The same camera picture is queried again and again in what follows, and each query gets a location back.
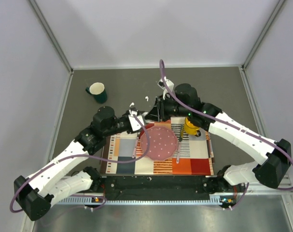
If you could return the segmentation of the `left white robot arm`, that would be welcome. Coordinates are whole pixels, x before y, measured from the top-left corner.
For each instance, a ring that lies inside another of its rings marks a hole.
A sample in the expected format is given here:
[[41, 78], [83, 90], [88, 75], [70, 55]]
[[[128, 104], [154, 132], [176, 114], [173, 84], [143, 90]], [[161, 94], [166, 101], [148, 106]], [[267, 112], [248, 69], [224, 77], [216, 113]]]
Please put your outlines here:
[[93, 158], [106, 144], [106, 138], [118, 133], [138, 132], [145, 125], [143, 115], [131, 108], [121, 117], [114, 109], [100, 107], [88, 127], [83, 129], [58, 156], [28, 177], [19, 176], [14, 181], [12, 202], [19, 204], [20, 211], [31, 221], [41, 219], [52, 206], [80, 191], [97, 191], [101, 187], [99, 174], [94, 168], [86, 168], [74, 177], [62, 178], [78, 164]]

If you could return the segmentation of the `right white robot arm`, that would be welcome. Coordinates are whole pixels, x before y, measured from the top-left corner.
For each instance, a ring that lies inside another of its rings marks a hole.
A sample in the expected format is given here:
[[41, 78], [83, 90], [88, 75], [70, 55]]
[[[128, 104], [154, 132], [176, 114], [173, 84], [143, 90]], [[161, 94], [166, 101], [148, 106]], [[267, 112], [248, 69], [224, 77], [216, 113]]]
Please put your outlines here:
[[217, 186], [229, 191], [241, 183], [259, 182], [272, 189], [279, 187], [291, 163], [291, 144], [281, 139], [276, 142], [267, 139], [234, 121], [220, 108], [201, 102], [195, 88], [184, 83], [175, 87], [174, 99], [163, 82], [158, 83], [164, 93], [156, 97], [153, 109], [146, 115], [147, 120], [167, 121], [172, 117], [184, 117], [188, 127], [203, 129], [217, 135], [250, 155], [254, 161], [243, 165], [227, 165], [219, 173]]

